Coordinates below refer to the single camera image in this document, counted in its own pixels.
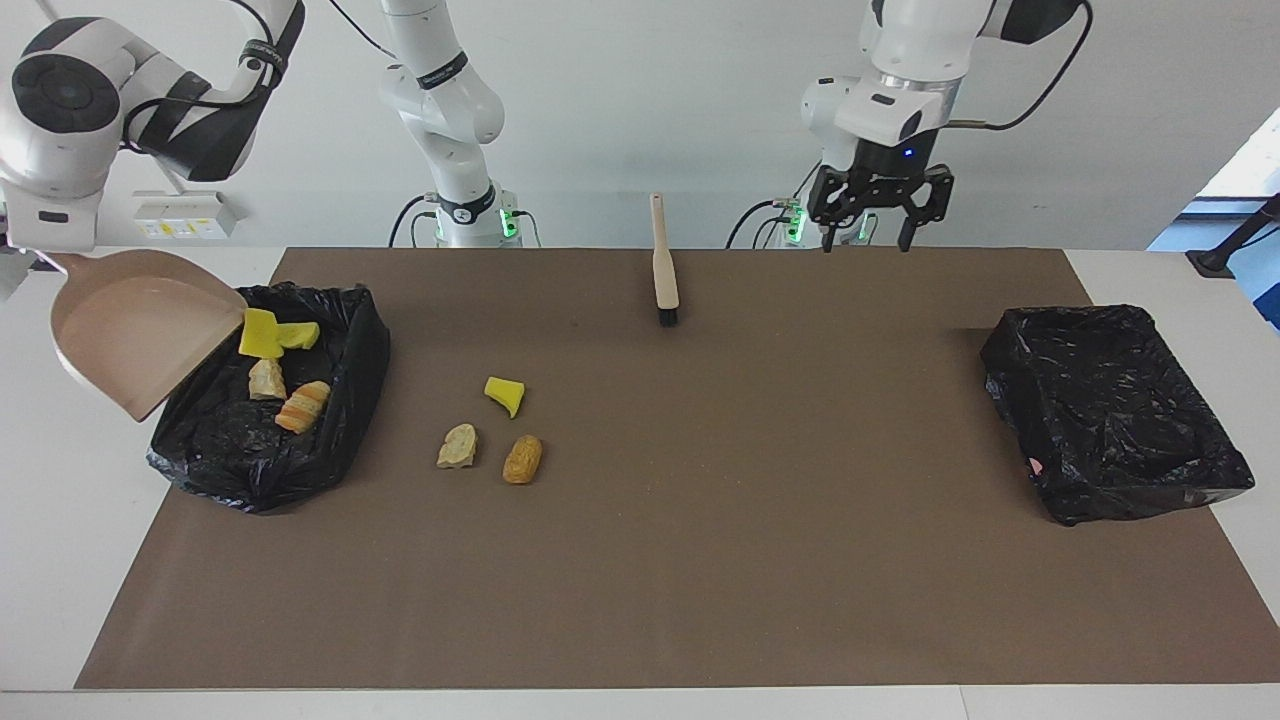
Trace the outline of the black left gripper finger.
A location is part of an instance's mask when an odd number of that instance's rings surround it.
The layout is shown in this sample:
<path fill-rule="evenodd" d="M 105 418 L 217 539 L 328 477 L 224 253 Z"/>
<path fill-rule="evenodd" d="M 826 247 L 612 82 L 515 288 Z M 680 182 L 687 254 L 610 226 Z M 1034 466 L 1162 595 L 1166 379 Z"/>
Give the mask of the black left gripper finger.
<path fill-rule="evenodd" d="M 820 231 L 820 249 L 831 252 L 836 231 L 844 218 L 844 191 L 849 186 L 849 172 L 831 165 L 818 165 L 808 196 L 808 215 Z"/>
<path fill-rule="evenodd" d="M 897 247 L 909 252 L 916 231 L 946 218 L 955 177 L 948 165 L 933 165 L 906 178 L 897 191 L 897 206 L 904 213 Z"/>

